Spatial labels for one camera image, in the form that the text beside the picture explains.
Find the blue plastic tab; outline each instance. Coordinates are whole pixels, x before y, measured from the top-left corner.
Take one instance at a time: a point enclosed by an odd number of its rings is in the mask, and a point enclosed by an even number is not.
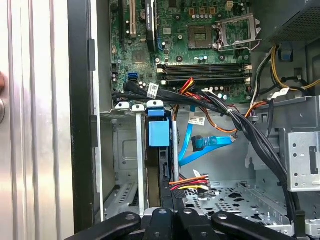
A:
[[[165,110],[163,108],[155,108],[148,110],[149,117],[164,117]]]
[[[170,146],[169,121],[149,122],[149,145],[150,147]]]

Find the red wire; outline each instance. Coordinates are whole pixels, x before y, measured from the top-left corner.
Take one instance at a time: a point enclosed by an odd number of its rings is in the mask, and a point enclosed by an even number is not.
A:
[[[188,185],[207,184],[207,183],[208,183],[207,180],[197,180],[197,181],[192,181],[192,182],[186,182],[186,183],[184,183],[183,185],[188,186]],[[171,188],[171,191],[176,190],[176,189],[178,189],[178,188],[180,188],[180,187],[183,187],[183,186],[182,186],[181,184],[179,184],[179,185],[177,185],[177,186],[174,186],[174,187]]]

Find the yellow wire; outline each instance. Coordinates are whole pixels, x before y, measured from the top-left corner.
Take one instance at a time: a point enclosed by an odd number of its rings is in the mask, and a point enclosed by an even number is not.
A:
[[[282,87],[282,88],[289,88],[289,86],[283,84],[281,82],[281,80],[279,79],[279,76],[277,74],[277,68],[276,68],[276,55],[277,55],[277,48],[274,46],[273,47],[273,50],[272,50],[272,53],[271,53],[271,67],[272,67],[272,72],[273,72],[273,75],[274,75],[274,78],[275,80],[279,83],[279,85]],[[320,84],[320,79],[307,85],[307,86],[304,86],[302,87],[303,89],[310,89],[316,85]]]
[[[178,189],[204,189],[204,190],[208,190],[208,187],[205,186],[201,186],[201,185],[190,185],[190,186],[182,186],[179,187]]]

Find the power supply vent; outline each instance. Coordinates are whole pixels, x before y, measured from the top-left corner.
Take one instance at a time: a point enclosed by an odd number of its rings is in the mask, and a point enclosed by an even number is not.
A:
[[[274,36],[272,42],[312,41],[320,37],[320,7],[311,7],[286,23]]]

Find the chip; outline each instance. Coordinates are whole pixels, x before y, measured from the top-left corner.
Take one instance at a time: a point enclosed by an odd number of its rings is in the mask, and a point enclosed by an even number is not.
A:
[[[177,0],[168,0],[168,1],[169,1],[169,8],[177,7]]]
[[[212,45],[211,26],[189,26],[188,46],[189,49],[210,49]]]
[[[143,64],[146,62],[146,54],[144,51],[133,51],[132,62],[135,64]]]
[[[163,28],[163,34],[164,35],[171,35],[171,28],[170,27],[164,27]]]

